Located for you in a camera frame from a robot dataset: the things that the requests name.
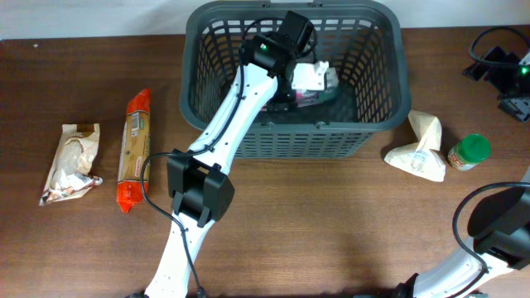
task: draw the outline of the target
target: jar label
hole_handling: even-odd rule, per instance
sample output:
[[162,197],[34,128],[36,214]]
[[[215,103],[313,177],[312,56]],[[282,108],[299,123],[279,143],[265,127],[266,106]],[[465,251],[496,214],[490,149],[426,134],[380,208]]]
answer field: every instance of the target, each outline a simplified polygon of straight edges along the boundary
[[477,165],[477,164],[467,163],[459,159],[458,156],[456,155],[455,147],[452,147],[449,150],[449,155],[447,156],[447,160],[449,161],[452,167],[454,167],[455,169],[459,171],[467,171]]

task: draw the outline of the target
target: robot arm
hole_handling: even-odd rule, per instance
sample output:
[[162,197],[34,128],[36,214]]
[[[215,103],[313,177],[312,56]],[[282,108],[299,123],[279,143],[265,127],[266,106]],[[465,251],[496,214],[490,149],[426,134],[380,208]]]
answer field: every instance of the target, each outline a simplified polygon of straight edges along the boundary
[[[201,153],[177,154],[167,162],[173,216],[187,229],[185,235],[192,262],[206,233],[221,219],[234,197],[234,187],[228,178],[230,167],[240,142],[262,107],[273,96],[290,91],[291,84],[298,86],[304,82],[304,87],[312,90],[325,87],[323,74],[327,63],[296,64],[313,32],[309,24],[307,18],[289,12],[278,32],[244,40],[239,51],[243,67],[238,68],[226,98],[208,127],[188,149]],[[181,230],[173,223],[157,273],[145,296],[186,296],[190,271]]]
[[512,188],[482,199],[471,214],[463,245],[428,272],[415,274],[393,292],[395,298],[464,298],[485,282],[530,264],[530,184],[501,182],[474,191],[459,205],[453,225],[465,204],[482,191]]
[[[473,238],[467,238],[465,245],[473,249]],[[508,264],[487,253],[480,255],[488,264],[489,272],[484,274],[472,288],[458,295],[465,297],[497,276],[513,271]],[[428,272],[423,272],[414,283],[413,297],[446,298],[457,294],[468,286],[482,270],[482,265],[462,248],[457,248],[446,260]]]

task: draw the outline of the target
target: glass jar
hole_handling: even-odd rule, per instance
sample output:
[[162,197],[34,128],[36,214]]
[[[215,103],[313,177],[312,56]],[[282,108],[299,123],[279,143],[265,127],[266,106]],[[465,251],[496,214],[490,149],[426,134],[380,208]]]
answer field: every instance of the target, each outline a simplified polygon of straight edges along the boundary
[[491,145],[487,138],[470,134],[449,150],[447,160],[459,171],[467,171],[485,161],[491,154]]

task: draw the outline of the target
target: green lid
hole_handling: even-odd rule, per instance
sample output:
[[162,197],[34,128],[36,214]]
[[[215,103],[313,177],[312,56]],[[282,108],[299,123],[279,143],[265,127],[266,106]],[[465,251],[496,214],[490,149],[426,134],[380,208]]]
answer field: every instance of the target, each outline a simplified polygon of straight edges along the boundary
[[479,163],[489,157],[491,145],[478,133],[470,134],[458,143],[458,153],[470,163]]

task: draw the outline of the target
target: cable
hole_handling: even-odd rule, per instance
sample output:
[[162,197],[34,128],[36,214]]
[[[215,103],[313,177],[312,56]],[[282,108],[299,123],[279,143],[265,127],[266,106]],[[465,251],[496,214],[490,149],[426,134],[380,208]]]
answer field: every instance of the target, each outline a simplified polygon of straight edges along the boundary
[[528,39],[521,31],[519,31],[517,29],[513,29],[513,28],[508,27],[508,26],[495,26],[495,27],[489,28],[488,30],[480,33],[477,36],[477,38],[475,38],[475,41],[473,41],[473,43],[471,44],[471,47],[470,47],[471,59],[475,60],[476,62],[479,62],[480,64],[487,65],[487,66],[492,66],[492,67],[510,68],[510,69],[517,69],[519,67],[522,67],[522,65],[519,65],[519,63],[506,63],[506,62],[495,62],[495,61],[484,60],[482,58],[479,58],[475,54],[475,47],[476,47],[477,43],[479,43],[480,39],[482,39],[482,37],[484,37],[488,33],[493,32],[493,31],[498,31],[498,30],[506,30],[506,31],[510,31],[510,32],[514,33],[515,35],[521,37],[524,40],[524,42],[527,44],[527,47],[530,48],[530,39]]
[[193,265],[193,260],[191,260],[190,249],[188,248],[188,241],[186,239],[186,231],[187,231],[187,229],[184,227],[184,225],[180,221],[178,221],[178,219],[173,217],[173,215],[167,213],[162,208],[158,207],[156,204],[151,202],[151,200],[147,196],[146,188],[145,188],[145,185],[144,185],[145,180],[143,179],[144,174],[146,172],[147,165],[149,164],[151,159],[162,157],[162,156],[184,156],[184,155],[186,155],[186,154],[185,153],[176,154],[176,153],[173,153],[173,152],[160,152],[160,153],[154,153],[154,154],[151,154],[150,156],[148,156],[146,158],[146,160],[143,162],[142,170],[140,171],[140,189],[142,190],[143,199],[146,200],[146,202],[149,205],[151,205],[151,207],[153,207],[156,211],[158,211],[158,213],[166,216],[168,219],[173,221],[179,227],[179,229],[181,230],[182,245],[184,246],[185,257],[188,260],[188,264],[190,265],[191,272],[193,274],[193,278],[195,279],[195,284],[197,285],[197,296],[199,298],[204,298],[204,297],[206,297],[205,288],[200,285],[199,277],[197,276],[197,271],[195,270],[195,266]]
[[313,63],[315,64],[318,61],[316,58],[316,49],[313,49]]
[[318,34],[316,33],[315,25],[313,25],[312,22],[310,22],[310,24],[311,24],[311,28],[313,29],[313,32],[312,32],[313,42],[310,42],[310,41],[307,42],[310,46],[309,50],[306,50],[300,53],[299,56],[297,56],[297,59],[304,58],[307,55],[309,55],[309,53],[313,52],[313,59],[316,63],[316,45],[318,44]]
[[477,190],[473,191],[469,195],[467,195],[462,202],[456,207],[455,215],[453,215],[453,235],[455,236],[456,242],[458,242],[458,245],[462,249],[464,249],[469,255],[477,259],[477,261],[480,262],[480,265],[482,266],[479,275],[470,282],[469,285],[464,287],[462,290],[458,291],[456,294],[453,294],[447,298],[457,298],[458,296],[464,294],[469,289],[473,288],[473,286],[479,282],[482,277],[484,277],[485,274],[489,273],[488,264],[486,261],[480,257],[476,252],[468,248],[464,242],[462,241],[462,238],[460,238],[460,235],[458,234],[458,218],[460,217],[460,213],[462,212],[462,209],[473,199],[476,195],[485,192],[486,190],[492,190],[496,188],[504,188],[504,187],[524,187],[524,188],[530,188],[530,183],[527,182],[499,182],[499,183],[493,183],[490,185],[482,186],[478,188]]
[[[250,23],[245,28],[245,30],[243,31],[243,34],[241,36],[241,40],[244,41],[247,38],[248,31],[252,27],[256,26],[259,22],[262,22],[262,21],[282,21],[282,20],[283,20],[283,17],[264,17],[264,18],[257,19],[256,21]],[[195,156],[195,155],[199,155],[199,154],[205,153],[207,151],[210,151],[219,142],[221,137],[224,135],[224,133],[226,132],[226,130],[229,127],[229,124],[232,122],[232,119],[234,119],[234,116],[235,116],[236,112],[238,111],[239,104],[241,103],[241,100],[243,99],[243,91],[244,91],[244,85],[245,85],[245,78],[244,78],[245,76],[244,76],[244,67],[243,67],[244,48],[242,47],[242,45],[243,45],[243,42],[239,46],[239,51],[238,51],[239,52],[239,73],[240,73],[240,76],[239,76],[239,94],[238,94],[238,98],[237,98],[237,100],[235,102],[235,105],[232,108],[232,112],[230,113],[228,119],[226,120],[226,123],[223,125],[223,128],[221,129],[221,131],[217,134],[217,137],[215,137],[215,139],[209,145],[206,145],[204,149],[202,149],[200,151],[195,151],[195,152],[187,152],[188,154],[190,154],[190,156]]]

